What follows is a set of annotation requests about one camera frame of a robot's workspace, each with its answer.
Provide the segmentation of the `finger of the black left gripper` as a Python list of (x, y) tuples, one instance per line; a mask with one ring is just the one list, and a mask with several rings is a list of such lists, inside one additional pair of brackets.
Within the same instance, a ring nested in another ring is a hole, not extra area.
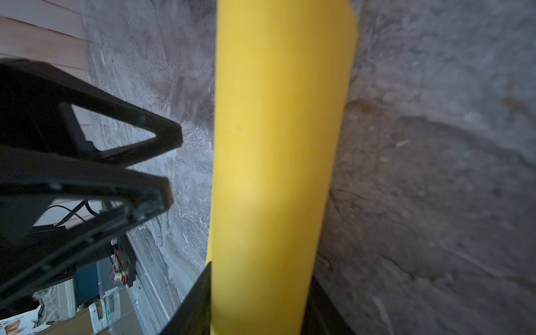
[(70, 276), (172, 203), (165, 177), (3, 146), (1, 308)]
[[(85, 138), (73, 107), (81, 107), (154, 134), (100, 150)], [(181, 147), (181, 126), (127, 103), (48, 63), (1, 60), (2, 142), (38, 152), (125, 168)]]

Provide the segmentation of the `yellow paper document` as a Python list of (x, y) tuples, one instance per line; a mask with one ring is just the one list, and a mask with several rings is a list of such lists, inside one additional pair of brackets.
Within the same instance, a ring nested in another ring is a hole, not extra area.
[(219, 1), (212, 334), (298, 334), (357, 42), (348, 1)]

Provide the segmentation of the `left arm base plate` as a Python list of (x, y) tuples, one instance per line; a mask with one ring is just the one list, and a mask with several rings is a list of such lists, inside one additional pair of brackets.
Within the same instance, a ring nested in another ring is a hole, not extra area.
[(112, 242), (113, 253), (110, 256), (112, 269), (110, 280), (128, 288), (133, 286), (136, 279), (137, 258), (133, 247), (126, 235), (117, 237)]

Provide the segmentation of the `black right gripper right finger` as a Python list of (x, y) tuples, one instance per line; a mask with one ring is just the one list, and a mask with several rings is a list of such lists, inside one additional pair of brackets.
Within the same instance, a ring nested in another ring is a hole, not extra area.
[(301, 334), (356, 335), (333, 305), (315, 276), (311, 279)]

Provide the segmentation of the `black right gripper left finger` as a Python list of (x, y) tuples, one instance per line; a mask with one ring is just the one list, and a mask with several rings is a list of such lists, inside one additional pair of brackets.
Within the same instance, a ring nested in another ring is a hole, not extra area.
[(211, 279), (209, 262), (160, 335), (209, 335), (211, 327)]

